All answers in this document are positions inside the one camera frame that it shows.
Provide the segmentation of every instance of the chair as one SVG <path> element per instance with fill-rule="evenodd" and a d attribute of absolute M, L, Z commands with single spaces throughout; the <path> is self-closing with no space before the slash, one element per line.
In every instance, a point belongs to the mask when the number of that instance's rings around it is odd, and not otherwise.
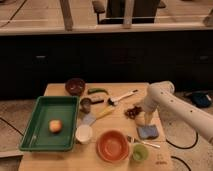
<path fill-rule="evenodd" d="M 157 8 L 162 8 L 160 0 L 135 0 L 132 23 L 154 23 Z M 92 1 L 98 24 L 122 24 L 125 0 L 108 0 L 106 10 L 99 0 Z M 100 14 L 106 18 L 100 20 Z"/>

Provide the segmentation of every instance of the dark cabinet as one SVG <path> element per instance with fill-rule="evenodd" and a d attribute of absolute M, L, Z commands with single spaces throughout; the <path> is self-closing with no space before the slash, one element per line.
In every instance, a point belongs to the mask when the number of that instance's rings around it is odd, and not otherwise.
<path fill-rule="evenodd" d="M 212 89 L 213 31 L 0 37 L 0 98 L 35 98 L 48 83 L 171 80 Z"/>

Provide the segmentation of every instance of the floor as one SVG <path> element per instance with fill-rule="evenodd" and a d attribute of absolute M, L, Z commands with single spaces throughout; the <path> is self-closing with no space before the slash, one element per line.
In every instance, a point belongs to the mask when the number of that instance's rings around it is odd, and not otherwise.
<path fill-rule="evenodd" d="M 176 93 L 182 98 L 183 93 Z M 35 100 L 14 100 L 0 102 L 0 116 L 9 121 L 13 126 L 24 132 L 29 115 L 33 110 Z M 190 146 L 195 141 L 195 131 L 185 124 L 178 116 L 169 112 L 166 108 L 158 108 L 162 125 L 167 139 L 182 147 Z M 204 109 L 213 114 L 213 106 Z M 0 121 L 0 154 L 3 151 L 18 148 L 21 136 L 13 129 Z M 189 150 L 177 149 L 169 145 L 170 153 L 184 160 L 192 171 L 213 171 L 213 146 L 199 136 L 197 145 Z M 21 156 L 0 158 L 0 171 L 18 170 Z M 187 171 L 188 169 L 178 160 L 173 160 L 175 171 Z"/>
<path fill-rule="evenodd" d="M 106 7 L 106 0 L 101 0 Z M 166 8 L 157 10 L 156 23 L 200 22 L 213 8 L 212 0 L 163 0 Z M 28 0 L 12 22 L 1 27 L 22 4 L 23 0 L 7 0 L 0 5 L 0 29 L 63 28 L 59 0 Z M 92 0 L 69 0 L 75 27 L 95 26 L 96 14 Z"/>

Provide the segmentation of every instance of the sponge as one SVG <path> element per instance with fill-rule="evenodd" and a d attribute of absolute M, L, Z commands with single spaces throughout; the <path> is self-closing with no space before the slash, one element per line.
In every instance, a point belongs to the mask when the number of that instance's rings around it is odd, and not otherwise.
<path fill-rule="evenodd" d="M 154 139 L 159 136 L 156 125 L 138 126 L 137 132 L 140 139 Z"/>

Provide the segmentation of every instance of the bowl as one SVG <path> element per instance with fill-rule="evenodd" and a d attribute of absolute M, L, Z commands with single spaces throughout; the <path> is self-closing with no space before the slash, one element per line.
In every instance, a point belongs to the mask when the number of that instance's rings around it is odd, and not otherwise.
<path fill-rule="evenodd" d="M 93 130 L 89 125 L 82 124 L 80 125 L 75 133 L 76 139 L 81 143 L 81 144 L 88 144 L 93 136 Z"/>
<path fill-rule="evenodd" d="M 65 89 L 72 96 L 80 96 L 85 90 L 85 82 L 81 78 L 71 78 L 66 82 Z"/>
<path fill-rule="evenodd" d="M 96 148 L 100 158 L 110 163 L 123 161 L 129 154 L 128 142 L 117 130 L 103 133 L 96 143 Z"/>

